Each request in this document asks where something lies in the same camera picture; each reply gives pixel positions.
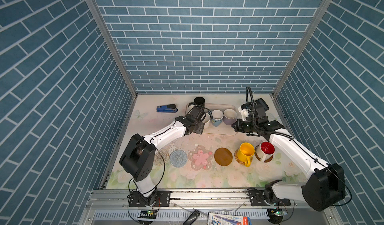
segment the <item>white mug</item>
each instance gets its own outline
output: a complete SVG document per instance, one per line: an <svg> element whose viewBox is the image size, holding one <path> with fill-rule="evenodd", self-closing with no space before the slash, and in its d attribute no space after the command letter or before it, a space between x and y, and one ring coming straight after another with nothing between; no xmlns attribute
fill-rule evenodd
<svg viewBox="0 0 384 225"><path fill-rule="evenodd" d="M206 114L206 116L205 116L205 118L203 120L203 122L204 122L204 129L209 127L209 123L211 121L211 116L209 116L209 114L207 112L205 114Z"/></svg>
<svg viewBox="0 0 384 225"><path fill-rule="evenodd" d="M275 153L275 147L270 142L262 142L256 149L256 154L261 162L268 160Z"/></svg>

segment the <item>package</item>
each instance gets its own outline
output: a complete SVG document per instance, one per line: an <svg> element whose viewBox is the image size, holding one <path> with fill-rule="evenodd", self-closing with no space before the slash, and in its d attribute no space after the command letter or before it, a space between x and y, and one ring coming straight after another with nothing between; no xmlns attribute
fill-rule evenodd
<svg viewBox="0 0 384 225"><path fill-rule="evenodd" d="M225 215L225 214L208 214L208 225L252 225L249 217Z"/></svg>

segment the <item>lavender mug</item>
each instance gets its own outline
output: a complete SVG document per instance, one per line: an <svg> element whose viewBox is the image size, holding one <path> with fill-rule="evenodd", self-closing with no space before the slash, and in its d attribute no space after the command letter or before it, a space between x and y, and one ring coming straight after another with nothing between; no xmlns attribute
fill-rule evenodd
<svg viewBox="0 0 384 225"><path fill-rule="evenodd" d="M237 113L233 109L226 109L224 111L223 122L225 125L232 125L233 122L236 122Z"/></svg>

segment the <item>black cup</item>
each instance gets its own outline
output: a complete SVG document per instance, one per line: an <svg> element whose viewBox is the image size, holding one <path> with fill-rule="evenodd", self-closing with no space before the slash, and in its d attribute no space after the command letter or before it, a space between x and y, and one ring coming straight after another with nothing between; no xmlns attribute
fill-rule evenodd
<svg viewBox="0 0 384 225"><path fill-rule="evenodd" d="M189 103L188 106L195 104L195 105L200 105L200 106L205 106L205 99L202 97L196 97L193 102Z"/></svg>

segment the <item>stapler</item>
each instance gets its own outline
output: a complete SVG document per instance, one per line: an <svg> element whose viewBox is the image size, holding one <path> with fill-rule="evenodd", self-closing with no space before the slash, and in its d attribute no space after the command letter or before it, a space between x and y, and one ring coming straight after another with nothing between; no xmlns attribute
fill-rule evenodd
<svg viewBox="0 0 384 225"><path fill-rule="evenodd" d="M177 112L177 108L175 104L163 105L158 106L156 112Z"/></svg>

